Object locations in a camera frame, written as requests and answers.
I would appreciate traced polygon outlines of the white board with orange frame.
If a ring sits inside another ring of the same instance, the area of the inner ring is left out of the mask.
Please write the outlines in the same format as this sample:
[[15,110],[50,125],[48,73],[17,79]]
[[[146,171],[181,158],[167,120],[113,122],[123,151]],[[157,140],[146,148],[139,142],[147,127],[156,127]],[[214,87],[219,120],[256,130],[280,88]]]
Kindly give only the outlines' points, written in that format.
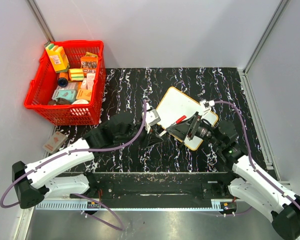
[[195,112],[198,112],[203,119],[207,120],[214,126],[219,120],[219,116],[213,111],[206,111],[204,107],[185,93],[171,86],[164,97],[156,107],[160,117],[157,123],[163,129],[174,124],[182,116],[190,118]]

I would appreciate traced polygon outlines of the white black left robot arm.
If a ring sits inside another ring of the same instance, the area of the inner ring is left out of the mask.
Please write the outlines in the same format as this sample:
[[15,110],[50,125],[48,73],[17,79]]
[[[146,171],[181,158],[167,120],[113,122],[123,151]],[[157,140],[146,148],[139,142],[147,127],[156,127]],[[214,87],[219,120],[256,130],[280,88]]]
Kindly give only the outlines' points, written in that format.
[[14,163],[12,182],[18,199],[16,205],[28,209],[46,198],[72,194],[93,198],[99,189],[92,174],[83,173],[74,178],[59,175],[101,153],[120,150],[133,143],[148,147],[162,142],[163,139],[153,130],[160,121],[155,110],[144,113],[138,124],[134,124],[129,112],[119,113],[49,157],[29,164],[22,161]]

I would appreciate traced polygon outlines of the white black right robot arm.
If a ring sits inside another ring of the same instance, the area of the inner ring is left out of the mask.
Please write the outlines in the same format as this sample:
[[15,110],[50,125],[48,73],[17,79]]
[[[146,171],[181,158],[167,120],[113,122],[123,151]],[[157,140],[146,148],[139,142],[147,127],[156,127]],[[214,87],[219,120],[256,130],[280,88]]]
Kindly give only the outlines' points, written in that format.
[[237,143],[238,133],[232,122],[223,120],[213,127],[196,112],[166,131],[183,141],[198,137],[214,144],[221,162],[236,175],[232,181],[218,184],[218,194],[248,203],[271,222],[282,239],[300,237],[300,195],[269,175]]

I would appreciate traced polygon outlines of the white red marker pen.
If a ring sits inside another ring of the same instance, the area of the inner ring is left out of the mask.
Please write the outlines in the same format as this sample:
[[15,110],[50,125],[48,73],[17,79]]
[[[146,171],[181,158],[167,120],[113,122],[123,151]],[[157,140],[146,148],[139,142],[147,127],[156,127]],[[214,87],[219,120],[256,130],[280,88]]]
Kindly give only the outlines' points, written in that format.
[[[187,118],[186,115],[183,115],[181,116],[179,119],[177,119],[171,126],[174,126],[174,125],[178,125],[180,124],[183,120],[185,120]],[[165,135],[167,133],[166,130],[163,130],[158,136],[159,137],[162,137],[163,135]]]

